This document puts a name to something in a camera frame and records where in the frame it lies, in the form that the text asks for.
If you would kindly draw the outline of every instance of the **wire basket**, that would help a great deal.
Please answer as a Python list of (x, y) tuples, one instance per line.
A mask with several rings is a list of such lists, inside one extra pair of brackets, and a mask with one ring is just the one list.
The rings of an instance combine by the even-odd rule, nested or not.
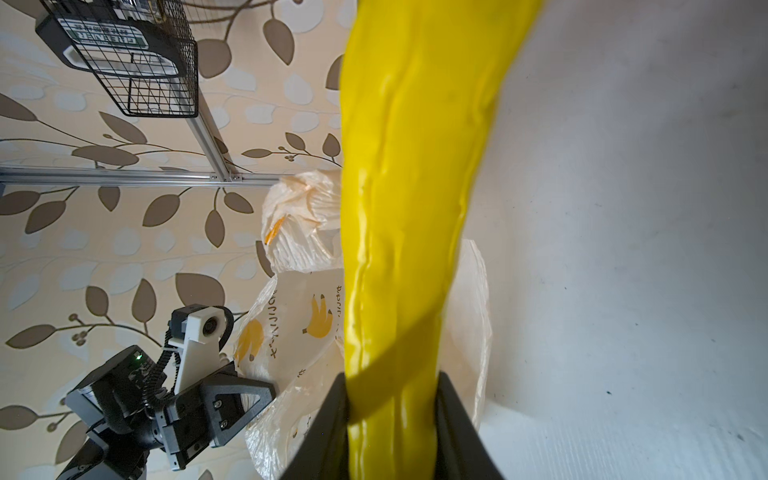
[(38, 35), (123, 114), (197, 116), (197, 43), (180, 0), (40, 0)]

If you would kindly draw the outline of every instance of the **brown leaf pattern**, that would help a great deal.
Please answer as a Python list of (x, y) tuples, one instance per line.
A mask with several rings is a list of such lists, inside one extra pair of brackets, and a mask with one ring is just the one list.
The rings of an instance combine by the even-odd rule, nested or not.
[(139, 322), (146, 323), (152, 319), (156, 309), (157, 296), (154, 294), (154, 288), (148, 281), (141, 279), (131, 304), (131, 314)]
[(253, 213), (253, 206), (250, 204), (250, 202), (243, 198), (242, 195), (236, 194), (235, 192), (228, 192), (226, 195), (224, 195), (224, 204), (227, 205), (230, 209), (241, 214)]
[(306, 144), (304, 143), (304, 139), (301, 138), (299, 135), (286, 132), (286, 141), (288, 142), (288, 145), (290, 145), (293, 148), (296, 148), (297, 150), (304, 150), (304, 151), (306, 150)]
[(0, 116), (21, 121), (37, 121), (38, 118), (13, 98), (0, 94)]
[(230, 149), (227, 148), (227, 144), (225, 144), (220, 138), (214, 137), (214, 143), (216, 143), (216, 148), (219, 149), (219, 152), (222, 154), (228, 154)]
[(338, 157), (341, 153), (339, 141), (331, 134), (328, 134), (326, 141), (323, 142), (323, 153), (329, 157)]
[(266, 43), (272, 48), (272, 51), (280, 57), (285, 65), (290, 65), (290, 62), (293, 61), (293, 51), (296, 44), (288, 25), (276, 18), (271, 18), (264, 23), (263, 31)]
[(9, 405), (0, 409), (0, 429), (21, 430), (38, 419), (38, 414), (25, 406)]
[(115, 167), (126, 167), (139, 161), (139, 157), (129, 151), (104, 145), (88, 145), (87, 147), (75, 148), (72, 151), (72, 155), (107, 165), (114, 165)]
[(216, 248), (221, 247), (224, 242), (224, 220), (216, 210), (211, 210), (205, 219), (205, 236)]
[(204, 38), (197, 41), (197, 70), (203, 78), (222, 74), (232, 63), (230, 46), (218, 38)]
[(272, 271), (272, 263), (270, 259), (266, 258), (266, 250), (264, 250), (264, 244), (261, 240), (256, 242), (256, 256), (259, 258), (259, 264), (261, 264), (264, 273), (270, 278), (275, 276), (275, 273)]
[(120, 201), (120, 187), (99, 187), (98, 199), (107, 210), (114, 211)]
[(0, 197), (0, 215), (16, 215), (29, 210), (40, 200), (40, 194), (19, 190)]
[(77, 422), (69, 427), (69, 430), (61, 438), (56, 450), (56, 465), (66, 462), (74, 457), (80, 447), (85, 443), (85, 435), (88, 433), (88, 426), (83, 422)]
[(264, 158), (269, 157), (271, 154), (272, 152), (264, 148), (254, 148), (252, 150), (246, 150), (243, 152), (243, 155), (250, 158)]
[(339, 55), (331, 64), (331, 68), (328, 69), (326, 88), (329, 90), (339, 90), (339, 77), (341, 76), (341, 62), (343, 59), (344, 55)]
[(67, 203), (63, 200), (56, 200), (38, 205), (29, 214), (27, 225), (24, 227), (24, 232), (29, 235), (30, 233), (46, 228), (48, 225), (58, 220), (61, 215), (64, 214), (66, 208)]
[(130, 141), (132, 144), (146, 144), (147, 137), (141, 130), (134, 125), (129, 124), (122, 118), (117, 118), (114, 115), (98, 112), (101, 115), (101, 120), (112, 130), (114, 133), (120, 135), (125, 140)]
[(106, 316), (109, 310), (109, 296), (97, 286), (85, 289), (85, 306), (96, 316)]
[(186, 305), (224, 305), (224, 288), (218, 280), (202, 273), (177, 273), (176, 293)]
[(5, 345), (13, 349), (28, 349), (44, 341), (49, 336), (56, 333), (56, 327), (53, 325), (35, 325), (12, 336)]
[(152, 200), (152, 203), (144, 212), (144, 220), (141, 223), (145, 227), (156, 227), (169, 221), (179, 210), (181, 199), (178, 195), (165, 194)]

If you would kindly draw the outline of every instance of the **white surface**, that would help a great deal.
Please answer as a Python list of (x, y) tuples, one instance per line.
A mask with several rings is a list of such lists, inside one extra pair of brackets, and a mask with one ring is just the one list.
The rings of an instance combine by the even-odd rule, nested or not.
[(508, 478), (768, 478), (768, 2), (550, 1), (464, 235)]

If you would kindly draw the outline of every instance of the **plastic bag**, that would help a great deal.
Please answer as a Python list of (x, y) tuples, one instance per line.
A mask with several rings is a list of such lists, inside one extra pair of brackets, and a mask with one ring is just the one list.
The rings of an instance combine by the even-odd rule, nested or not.
[[(339, 180), (336, 172), (284, 178), (264, 202), (262, 235), (277, 274), (240, 321), (234, 355), (245, 376), (271, 381), (277, 389), (245, 432), (264, 480), (277, 480), (288, 466), (344, 368), (341, 249), (331, 240), (339, 232)], [(475, 242), (464, 239), (445, 301), (439, 366), (476, 428), (491, 341), (485, 263)]]
[[(342, 270), (311, 275), (278, 273), (262, 290), (248, 321), (241, 325), (238, 349), (249, 345), (243, 339), (249, 338), (248, 332), (254, 328), (249, 327), (252, 322), (260, 325), (256, 330), (263, 327), (265, 338), (253, 360), (249, 353), (242, 351), (238, 355), (236, 351), (240, 371), (250, 378), (275, 382), (278, 391), (274, 402), (245, 432), (248, 451), (265, 480), (277, 480), (288, 466), (334, 378), (343, 371), (342, 281)], [(333, 334), (329, 332), (327, 337), (317, 339), (302, 333), (313, 315), (307, 298), (314, 295), (317, 299), (318, 294), (312, 292), (325, 290), (338, 292), (330, 297), (330, 303), (325, 295), (326, 308), (334, 311)], [(274, 322), (271, 319), (275, 318), (276, 334), (280, 336), (270, 346), (270, 331), (275, 328), (270, 326)], [(491, 340), (485, 264), (475, 242), (463, 240), (456, 277), (445, 303), (439, 365), (451, 377), (476, 428), (485, 401)]]
[(341, 172), (282, 177), (262, 206), (261, 238), (272, 269), (309, 273), (341, 268)]

